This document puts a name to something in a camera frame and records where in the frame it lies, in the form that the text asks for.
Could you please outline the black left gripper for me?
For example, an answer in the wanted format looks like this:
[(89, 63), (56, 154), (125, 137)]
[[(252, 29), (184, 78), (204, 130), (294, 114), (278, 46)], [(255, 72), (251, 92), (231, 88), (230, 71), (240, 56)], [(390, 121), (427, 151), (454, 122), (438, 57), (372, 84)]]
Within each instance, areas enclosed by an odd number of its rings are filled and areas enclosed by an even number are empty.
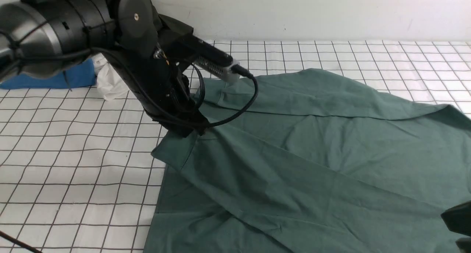
[(175, 63), (117, 46), (107, 50), (107, 60), (152, 120), (184, 138), (192, 132), (205, 133), (209, 121)]

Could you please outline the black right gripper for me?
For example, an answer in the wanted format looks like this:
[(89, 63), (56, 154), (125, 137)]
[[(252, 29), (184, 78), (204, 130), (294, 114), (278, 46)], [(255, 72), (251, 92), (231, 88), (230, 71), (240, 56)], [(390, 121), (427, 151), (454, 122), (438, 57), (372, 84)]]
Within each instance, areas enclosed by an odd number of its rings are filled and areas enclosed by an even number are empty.
[(441, 213), (449, 231), (464, 237), (456, 240), (461, 253), (471, 252), (471, 201), (461, 203)]

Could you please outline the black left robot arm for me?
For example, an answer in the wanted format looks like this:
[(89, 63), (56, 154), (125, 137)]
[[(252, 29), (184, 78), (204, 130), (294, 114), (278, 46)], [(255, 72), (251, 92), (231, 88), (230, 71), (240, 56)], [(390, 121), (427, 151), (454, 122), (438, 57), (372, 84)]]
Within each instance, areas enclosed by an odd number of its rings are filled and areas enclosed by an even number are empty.
[(155, 122), (182, 137), (210, 127), (184, 75), (205, 42), (151, 0), (19, 0), (1, 5), (0, 25), (1, 82), (47, 79), (102, 54)]

